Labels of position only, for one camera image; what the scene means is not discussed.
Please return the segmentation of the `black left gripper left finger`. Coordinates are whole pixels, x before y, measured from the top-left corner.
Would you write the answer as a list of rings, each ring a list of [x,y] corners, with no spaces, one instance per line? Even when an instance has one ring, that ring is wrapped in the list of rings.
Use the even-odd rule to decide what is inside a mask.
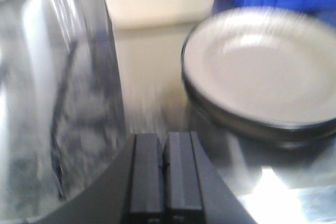
[[[107,170],[76,198],[37,223],[164,223],[158,136],[136,134]]]

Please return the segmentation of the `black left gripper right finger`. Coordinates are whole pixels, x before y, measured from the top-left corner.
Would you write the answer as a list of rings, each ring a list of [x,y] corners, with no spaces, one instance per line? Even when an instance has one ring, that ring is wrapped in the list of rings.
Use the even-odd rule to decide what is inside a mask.
[[[166,223],[255,223],[211,164],[196,132],[164,147]]]

